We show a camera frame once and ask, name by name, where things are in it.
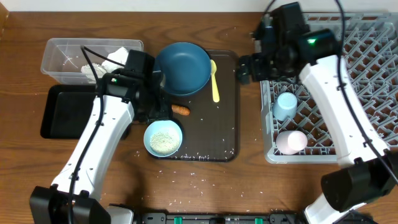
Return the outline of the pink plastic cup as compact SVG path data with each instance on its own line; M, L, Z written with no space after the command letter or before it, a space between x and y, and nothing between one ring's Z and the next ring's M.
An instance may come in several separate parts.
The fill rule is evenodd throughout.
M293 155L306 148L307 136L301 131L283 131L277 135L276 147L285 155Z

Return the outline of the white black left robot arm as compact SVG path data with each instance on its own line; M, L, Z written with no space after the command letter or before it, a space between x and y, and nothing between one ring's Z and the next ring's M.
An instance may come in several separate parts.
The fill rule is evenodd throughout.
M132 209L100 204L103 182L125 130L135 119L154 119L165 101L164 83L160 72L97 79L97 96L75 150L51 186L36 186L30 196L34 223L134 223Z

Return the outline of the dark blue plate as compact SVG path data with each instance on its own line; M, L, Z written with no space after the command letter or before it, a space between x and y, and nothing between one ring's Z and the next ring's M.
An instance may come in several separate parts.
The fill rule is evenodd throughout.
M210 79L211 57L199 45L176 42L156 56L153 74L162 77L163 89L168 94L193 95Z

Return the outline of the small light blue cup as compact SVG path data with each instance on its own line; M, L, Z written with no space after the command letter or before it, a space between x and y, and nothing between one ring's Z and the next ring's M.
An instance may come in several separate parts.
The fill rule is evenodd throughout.
M273 105L272 112L276 120L293 119L297 112L297 98L293 93L280 94Z

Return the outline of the orange carrot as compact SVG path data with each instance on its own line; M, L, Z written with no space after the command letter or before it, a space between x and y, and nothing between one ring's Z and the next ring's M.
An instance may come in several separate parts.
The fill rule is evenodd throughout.
M180 105L172 105L172 111L182 116L188 116L190 114L190 110L187 107Z

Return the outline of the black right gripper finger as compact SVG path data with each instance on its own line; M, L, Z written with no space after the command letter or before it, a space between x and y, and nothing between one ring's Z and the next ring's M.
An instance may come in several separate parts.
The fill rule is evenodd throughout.
M239 68L240 69L251 69L252 67L252 57L250 55L243 55L239 58Z
M244 70L238 70L236 72L236 78L242 85L248 85L251 82L251 73L244 71Z

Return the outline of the light blue rice bowl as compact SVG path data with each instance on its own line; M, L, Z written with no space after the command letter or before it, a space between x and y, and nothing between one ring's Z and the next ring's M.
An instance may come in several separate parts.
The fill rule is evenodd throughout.
M171 120L155 121L144 133L144 146L155 157L171 156L179 150L182 141L180 126Z

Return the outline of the pile of white rice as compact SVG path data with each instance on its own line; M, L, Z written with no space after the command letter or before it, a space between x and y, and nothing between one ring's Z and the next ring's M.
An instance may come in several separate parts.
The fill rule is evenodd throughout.
M171 154L180 145L180 138L175 133L159 131L150 138L150 147L154 152L161 155Z

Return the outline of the white paper napkin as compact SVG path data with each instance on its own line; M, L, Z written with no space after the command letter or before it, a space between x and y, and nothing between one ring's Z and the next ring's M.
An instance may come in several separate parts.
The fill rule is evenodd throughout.
M121 65L125 65L126 64L127 57L128 57L128 51L124 47L119 48L117 51L115 51L113 53L110 53L107 56L108 59L110 59L112 61L115 61L117 63L120 63ZM117 64L115 64L113 62L109 62L107 60L105 60L101 65L104 67L104 69L108 73L111 73L115 69L123 67L121 65L117 65Z

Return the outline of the grey paper ball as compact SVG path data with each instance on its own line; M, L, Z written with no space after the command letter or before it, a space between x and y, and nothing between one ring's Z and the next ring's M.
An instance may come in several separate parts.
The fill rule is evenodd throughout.
M97 63L93 63L93 68L98 76L101 78L105 73L107 73L106 69ZM96 83L96 79L93 75L91 67L87 64L81 67L81 73L83 73L88 79L88 83Z

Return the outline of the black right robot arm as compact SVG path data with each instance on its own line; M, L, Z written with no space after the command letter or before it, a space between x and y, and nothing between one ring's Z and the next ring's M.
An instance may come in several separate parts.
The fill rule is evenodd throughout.
M367 118L346 76L341 46L329 29L263 27L261 51L239 59L241 83L296 77L310 92L335 145L340 169L321 179L322 194L304 211L307 223L334 223L397 185L397 154Z

